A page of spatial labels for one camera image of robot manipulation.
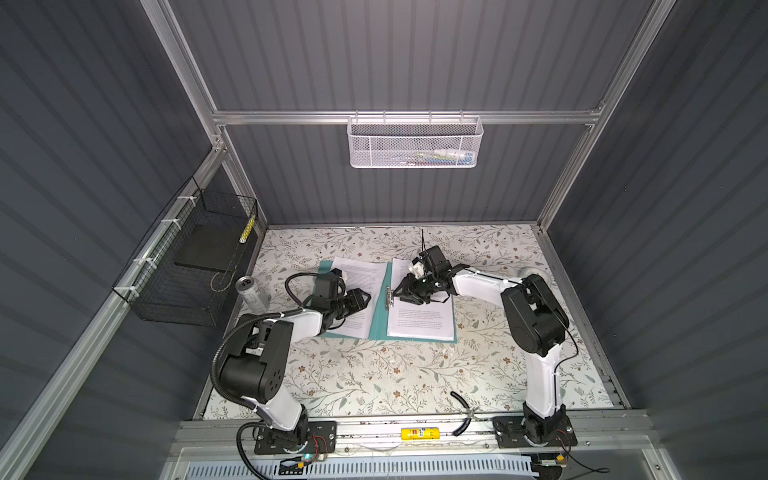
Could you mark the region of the teal green file folder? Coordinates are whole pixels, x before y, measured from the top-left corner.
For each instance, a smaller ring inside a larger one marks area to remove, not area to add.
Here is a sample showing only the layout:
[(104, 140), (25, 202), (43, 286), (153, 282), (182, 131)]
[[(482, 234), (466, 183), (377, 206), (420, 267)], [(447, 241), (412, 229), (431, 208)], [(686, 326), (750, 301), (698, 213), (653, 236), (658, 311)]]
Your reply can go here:
[[(332, 260), (322, 260), (319, 264), (317, 273), (323, 274), (327, 273), (332, 269)], [(380, 294), (377, 299), (376, 307), (374, 309), (374, 315), (372, 319), (372, 325), (369, 331), (369, 336), (367, 340), (371, 341), (414, 341), (414, 342), (436, 342), (436, 343), (457, 343), (457, 334), (454, 328), (454, 334), (453, 338), (451, 340), (436, 340), (436, 339), (424, 339), (424, 338), (418, 338), (418, 337), (393, 337), (389, 336), (387, 334), (387, 328), (388, 328), (388, 310), (385, 305), (385, 296), (387, 295), (387, 290), (391, 287), (391, 272), (392, 272), (392, 261), (387, 262), (387, 268), (385, 273), (385, 278), (382, 282), (382, 287), (380, 289)], [(324, 334), (321, 334), (321, 337), (324, 338), (357, 338), (357, 337), (351, 337), (346, 334), (339, 334), (336, 331), (329, 331)]]

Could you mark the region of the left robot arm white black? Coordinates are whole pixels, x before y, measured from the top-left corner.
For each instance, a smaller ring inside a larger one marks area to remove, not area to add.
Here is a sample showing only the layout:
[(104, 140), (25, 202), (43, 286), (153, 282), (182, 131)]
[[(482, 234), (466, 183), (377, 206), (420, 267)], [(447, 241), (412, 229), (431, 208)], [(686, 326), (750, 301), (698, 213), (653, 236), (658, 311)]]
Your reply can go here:
[(335, 421), (311, 421), (307, 407), (284, 387), (291, 347), (344, 325), (347, 318), (373, 307), (368, 292), (346, 286), (338, 268), (325, 273), (299, 272), (284, 282), (293, 310), (245, 314), (216, 350), (209, 378), (225, 400), (256, 413), (235, 434), (238, 455), (245, 468), (266, 479), (249, 459), (243, 434), (250, 429), (256, 454), (287, 453), (279, 461), (278, 475), (302, 475), (335, 450)]

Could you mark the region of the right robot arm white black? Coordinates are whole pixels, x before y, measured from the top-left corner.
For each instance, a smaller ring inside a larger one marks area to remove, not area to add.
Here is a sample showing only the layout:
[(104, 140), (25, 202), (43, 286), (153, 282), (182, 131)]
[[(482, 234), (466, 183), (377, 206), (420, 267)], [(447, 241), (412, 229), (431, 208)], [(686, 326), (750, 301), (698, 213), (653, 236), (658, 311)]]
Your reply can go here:
[(567, 420), (560, 391), (562, 345), (570, 337), (569, 319), (539, 274), (504, 278), (467, 264), (453, 265), (438, 246), (420, 252), (406, 273), (393, 278), (392, 296), (423, 306), (445, 294), (483, 300), (503, 309), (516, 346), (526, 354), (527, 391), (521, 426), (526, 440), (544, 446)]

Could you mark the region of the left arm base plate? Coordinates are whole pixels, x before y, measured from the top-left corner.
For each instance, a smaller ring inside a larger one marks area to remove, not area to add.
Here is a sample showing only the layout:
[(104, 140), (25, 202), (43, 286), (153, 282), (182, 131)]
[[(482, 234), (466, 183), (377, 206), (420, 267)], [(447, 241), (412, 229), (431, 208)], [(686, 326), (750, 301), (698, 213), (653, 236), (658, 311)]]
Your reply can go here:
[(256, 455), (326, 454), (336, 449), (338, 423), (335, 421), (300, 421), (291, 431), (259, 427), (255, 433)]

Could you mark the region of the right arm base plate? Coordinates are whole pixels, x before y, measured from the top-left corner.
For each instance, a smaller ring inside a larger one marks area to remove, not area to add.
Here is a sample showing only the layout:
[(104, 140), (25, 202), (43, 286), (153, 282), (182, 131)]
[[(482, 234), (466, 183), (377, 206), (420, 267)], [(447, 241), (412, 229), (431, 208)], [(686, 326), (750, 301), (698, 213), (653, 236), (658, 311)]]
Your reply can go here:
[(567, 415), (555, 415), (543, 422), (522, 415), (492, 418), (497, 444), (503, 449), (523, 447), (574, 447), (578, 439)]

